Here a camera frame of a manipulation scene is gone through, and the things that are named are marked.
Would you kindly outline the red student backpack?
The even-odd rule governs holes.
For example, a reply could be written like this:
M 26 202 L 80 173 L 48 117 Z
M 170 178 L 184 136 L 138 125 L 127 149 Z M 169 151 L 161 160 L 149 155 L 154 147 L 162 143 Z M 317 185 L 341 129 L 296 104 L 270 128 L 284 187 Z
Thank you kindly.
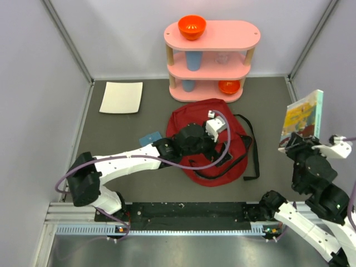
M 224 100 L 211 98 L 189 103 L 173 111 L 167 124 L 166 136 L 172 137 L 190 123 L 203 125 L 205 121 L 208 120 L 207 114 L 209 110 L 217 110 L 226 117 L 231 132 L 231 141 L 228 152 L 233 158 L 220 167 L 214 165 L 203 170 L 184 169 L 183 172 L 193 182 L 202 186 L 215 187 L 225 185 L 237 180 L 243 175 L 248 164 L 249 149 L 252 149 L 255 176 L 245 176 L 244 180 L 254 180 L 259 178 L 258 147 L 255 136 L 253 133 L 251 135 L 246 133 L 245 129 L 238 121 L 238 118 L 242 118 L 251 131 L 253 130 L 253 127 L 250 121 L 243 115 L 233 114 Z

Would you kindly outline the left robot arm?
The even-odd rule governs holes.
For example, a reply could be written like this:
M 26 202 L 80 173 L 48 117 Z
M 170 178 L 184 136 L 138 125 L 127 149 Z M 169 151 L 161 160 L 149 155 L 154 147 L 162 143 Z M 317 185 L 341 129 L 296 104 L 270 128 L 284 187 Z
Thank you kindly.
M 169 166 L 188 170 L 189 166 L 181 164 L 182 159 L 213 152 L 223 133 L 230 143 L 230 127 L 219 120 L 208 120 L 203 125 L 190 123 L 173 137 L 159 139 L 137 150 L 96 157 L 84 152 L 66 173 L 73 204 L 75 207 L 93 206 L 113 220 L 121 220 L 126 214 L 124 200 L 121 194 L 109 190 L 106 183 L 121 176 Z

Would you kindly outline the brown cover book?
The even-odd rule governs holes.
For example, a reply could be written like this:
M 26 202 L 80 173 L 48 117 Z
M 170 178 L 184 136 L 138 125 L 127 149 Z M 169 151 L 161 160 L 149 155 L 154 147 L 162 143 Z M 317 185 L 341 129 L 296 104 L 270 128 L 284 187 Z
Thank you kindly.
M 324 92 L 315 90 L 287 106 L 278 150 L 284 152 L 293 132 L 302 137 L 320 137 Z

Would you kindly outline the blue snap wallet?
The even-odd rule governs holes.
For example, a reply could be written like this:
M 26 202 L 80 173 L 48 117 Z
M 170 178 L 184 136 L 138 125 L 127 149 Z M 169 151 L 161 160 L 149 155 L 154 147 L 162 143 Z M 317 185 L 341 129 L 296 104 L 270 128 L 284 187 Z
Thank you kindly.
M 140 138 L 139 139 L 139 144 L 142 147 L 144 147 L 144 146 L 146 146 L 148 144 L 152 144 L 153 142 L 155 142 L 155 141 L 157 141 L 157 140 L 159 140 L 161 138 L 162 138 L 161 134 L 158 131 L 156 131 L 156 132 L 153 132 L 153 133 L 149 133 L 146 136 Z

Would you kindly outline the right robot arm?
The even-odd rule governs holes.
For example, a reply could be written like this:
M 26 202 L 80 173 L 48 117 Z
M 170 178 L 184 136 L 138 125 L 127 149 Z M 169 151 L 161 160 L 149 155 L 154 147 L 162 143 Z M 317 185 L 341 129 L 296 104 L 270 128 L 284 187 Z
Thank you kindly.
M 260 215 L 294 231 L 329 266 L 355 266 L 355 195 L 333 183 L 338 173 L 329 163 L 329 159 L 346 159 L 351 154 L 351 140 L 333 135 L 329 144 L 323 145 L 314 136 L 293 132 L 282 151 L 294 162 L 291 188 L 308 196 L 306 206 L 332 233 L 322 230 L 273 190 L 262 196 Z

